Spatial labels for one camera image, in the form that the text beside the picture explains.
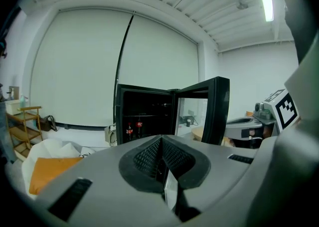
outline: white cloth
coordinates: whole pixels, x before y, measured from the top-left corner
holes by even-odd
[[[45,139],[34,145],[26,160],[22,163],[22,176],[24,180],[26,193],[30,198],[35,199],[36,195],[29,193],[31,177],[35,163],[38,158],[73,158],[78,157],[80,153],[71,143],[62,146],[62,141],[56,139]]]

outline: bottle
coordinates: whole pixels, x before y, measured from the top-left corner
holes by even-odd
[[[136,132],[137,138],[142,137],[142,125],[143,125],[143,122],[141,121],[141,117],[139,117],[139,120],[135,123],[135,126],[137,127],[137,132]]]
[[[20,97],[20,108],[25,107],[25,99],[26,99],[26,97],[21,95],[21,97]]]
[[[11,89],[10,100],[14,100],[14,88]]]
[[[126,129],[127,139],[130,141],[133,137],[133,129],[131,128],[131,123],[129,122],[129,126]]]

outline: wooden shelf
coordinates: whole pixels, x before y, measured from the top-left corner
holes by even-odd
[[[27,134],[25,133],[23,125],[9,128],[10,134],[15,136],[20,141],[28,141],[28,139],[31,140],[33,138],[40,136],[39,131],[30,129],[28,127],[26,128],[26,130],[27,130]]]
[[[16,115],[11,115],[11,114],[8,114],[8,113],[7,113],[7,115],[8,115],[10,118],[12,118],[12,119],[14,119],[14,120],[16,120],[16,121],[18,121],[18,122],[24,122],[23,113],[19,113],[19,114],[16,114]],[[25,120],[26,120],[26,121],[35,120],[35,119],[37,119],[37,118],[38,118],[38,117],[37,117],[36,115],[34,115],[34,114],[25,113]]]
[[[30,152],[30,149],[27,147],[27,144],[24,142],[14,147],[15,155],[22,161],[25,161],[25,159],[29,155],[29,152]]]

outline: black slot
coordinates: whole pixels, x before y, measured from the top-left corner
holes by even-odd
[[[49,208],[49,212],[61,220],[67,221],[92,182],[88,179],[78,179],[66,192]]]
[[[254,160],[253,158],[244,157],[244,156],[240,156],[240,155],[236,155],[236,154],[232,154],[228,158],[231,160],[234,160],[234,161],[239,161],[239,162],[243,162],[243,163],[247,163],[247,164],[251,164]]]

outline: black fridge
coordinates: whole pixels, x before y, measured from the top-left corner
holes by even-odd
[[[117,143],[120,145],[160,134],[186,132],[182,136],[187,136],[192,128],[199,126],[203,129],[203,143],[220,145],[228,106],[229,79],[219,76],[172,90],[118,84],[115,106]]]

